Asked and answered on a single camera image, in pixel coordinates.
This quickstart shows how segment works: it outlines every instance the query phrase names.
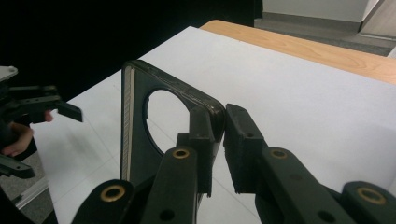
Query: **human hand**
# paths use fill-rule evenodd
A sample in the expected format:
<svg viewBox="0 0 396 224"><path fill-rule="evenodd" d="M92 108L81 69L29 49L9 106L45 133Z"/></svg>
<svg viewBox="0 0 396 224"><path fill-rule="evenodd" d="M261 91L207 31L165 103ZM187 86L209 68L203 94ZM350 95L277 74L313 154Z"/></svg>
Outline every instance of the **human hand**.
<svg viewBox="0 0 396 224"><path fill-rule="evenodd" d="M44 118L46 122L51 122L53 120L49 110L44 112ZM34 131L27 126L16 122L10 122L9 128L18 136L18 140L13 144L1 149L1 154L15 157L28 148L30 142L32 141Z"/></svg>

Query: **white table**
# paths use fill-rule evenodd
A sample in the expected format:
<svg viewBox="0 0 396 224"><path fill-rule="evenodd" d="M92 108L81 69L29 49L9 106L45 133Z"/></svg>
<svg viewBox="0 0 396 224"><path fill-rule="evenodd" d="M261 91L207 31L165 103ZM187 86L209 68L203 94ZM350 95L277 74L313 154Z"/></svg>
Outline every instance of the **white table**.
<svg viewBox="0 0 396 224"><path fill-rule="evenodd" d="M268 145L292 151L320 183L341 191L363 180L396 195L396 86L192 27L140 59L247 109ZM187 112L172 109L182 107L166 94L156 97L150 131L172 147ZM33 125L61 224L96 186L120 178L120 98L118 72L69 102L82 109L83 123L53 113L53 122ZM167 125L169 116L183 119ZM254 196L234 193L222 146L197 222L260 223Z"/></svg>

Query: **wooden surface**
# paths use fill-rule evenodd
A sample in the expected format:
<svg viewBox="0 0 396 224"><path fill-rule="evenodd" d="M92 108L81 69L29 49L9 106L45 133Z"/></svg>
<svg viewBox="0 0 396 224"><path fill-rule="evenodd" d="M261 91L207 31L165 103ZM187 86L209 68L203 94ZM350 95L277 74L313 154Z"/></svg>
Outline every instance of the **wooden surface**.
<svg viewBox="0 0 396 224"><path fill-rule="evenodd" d="M326 64L348 72L396 84L396 59L339 48L226 21L210 21L203 25L201 29L312 62Z"/></svg>

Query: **white wall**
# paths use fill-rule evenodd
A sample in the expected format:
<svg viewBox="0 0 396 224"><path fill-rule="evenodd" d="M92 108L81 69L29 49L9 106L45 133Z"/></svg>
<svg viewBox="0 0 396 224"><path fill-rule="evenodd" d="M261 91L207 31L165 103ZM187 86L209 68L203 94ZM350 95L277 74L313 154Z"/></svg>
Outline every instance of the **white wall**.
<svg viewBox="0 0 396 224"><path fill-rule="evenodd" d="M379 0L262 0L263 12L361 22Z"/></svg>

